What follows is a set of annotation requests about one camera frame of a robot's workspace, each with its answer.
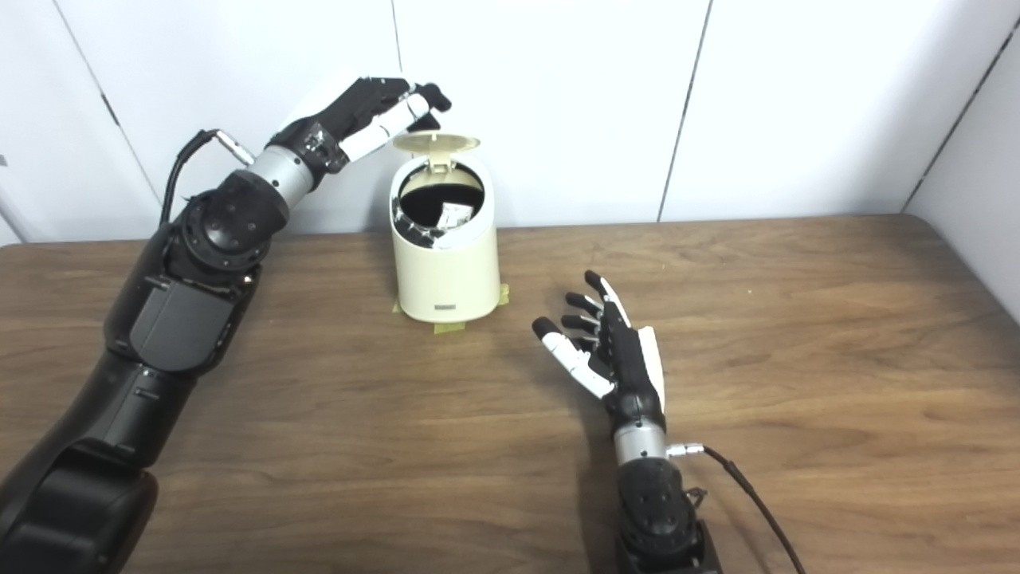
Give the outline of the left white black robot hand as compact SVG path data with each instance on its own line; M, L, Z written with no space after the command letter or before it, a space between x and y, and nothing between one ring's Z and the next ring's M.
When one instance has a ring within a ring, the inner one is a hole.
M404 133L437 131L435 112L452 102L436 84L404 77L358 77L320 112L291 121L269 147L288 151L317 187L325 175L375 152Z

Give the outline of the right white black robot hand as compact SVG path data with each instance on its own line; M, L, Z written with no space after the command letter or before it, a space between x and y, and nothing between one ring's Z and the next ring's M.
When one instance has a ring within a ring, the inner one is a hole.
M584 273L596 294L567 292L574 315L540 316L532 331L566 373L600 400L612 430L655 425L666 431L664 371L650 326L630 322L622 299L602 275Z

